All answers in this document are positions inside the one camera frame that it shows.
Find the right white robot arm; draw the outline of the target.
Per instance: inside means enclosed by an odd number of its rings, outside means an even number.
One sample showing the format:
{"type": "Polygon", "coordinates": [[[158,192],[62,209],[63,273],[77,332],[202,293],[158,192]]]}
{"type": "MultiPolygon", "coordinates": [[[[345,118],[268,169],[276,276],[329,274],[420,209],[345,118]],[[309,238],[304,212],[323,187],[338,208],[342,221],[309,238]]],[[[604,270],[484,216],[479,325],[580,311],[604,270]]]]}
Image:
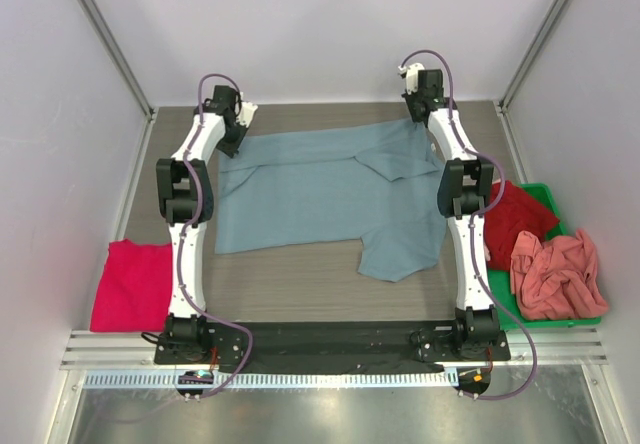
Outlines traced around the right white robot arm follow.
{"type": "Polygon", "coordinates": [[[444,157],[437,207],[453,239],[457,271],[454,318],[426,325],[411,340],[423,362],[484,360],[501,336],[498,309],[487,292],[484,217],[480,214],[490,204],[494,165],[472,145],[453,99],[444,96],[441,70],[404,64],[399,75],[412,121],[425,126],[444,157]]]}

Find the blue-grey t shirt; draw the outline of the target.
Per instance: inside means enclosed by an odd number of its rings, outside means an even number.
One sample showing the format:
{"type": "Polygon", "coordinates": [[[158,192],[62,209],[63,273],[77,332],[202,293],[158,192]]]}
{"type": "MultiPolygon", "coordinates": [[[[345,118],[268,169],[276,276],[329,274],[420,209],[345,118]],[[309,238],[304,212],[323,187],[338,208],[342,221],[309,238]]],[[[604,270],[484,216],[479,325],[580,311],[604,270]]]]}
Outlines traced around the blue-grey t shirt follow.
{"type": "Polygon", "coordinates": [[[219,160],[215,251],[358,240],[360,274],[401,281],[440,259],[442,172],[409,119],[248,137],[219,160]]]}

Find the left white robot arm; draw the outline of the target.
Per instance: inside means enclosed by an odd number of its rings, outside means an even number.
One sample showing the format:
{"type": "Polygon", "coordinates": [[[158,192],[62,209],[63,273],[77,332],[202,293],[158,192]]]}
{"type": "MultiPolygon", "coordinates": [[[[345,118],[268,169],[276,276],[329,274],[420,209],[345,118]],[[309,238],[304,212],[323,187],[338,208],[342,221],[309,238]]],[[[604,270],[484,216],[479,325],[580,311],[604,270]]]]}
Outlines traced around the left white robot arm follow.
{"type": "Polygon", "coordinates": [[[157,364],[199,364],[214,351],[202,286],[204,240],[214,214],[208,163],[217,151],[237,155],[257,107],[235,85],[198,96],[191,128],[179,148],[156,163],[159,211],[171,239],[168,315],[154,356],[157,364]]]}

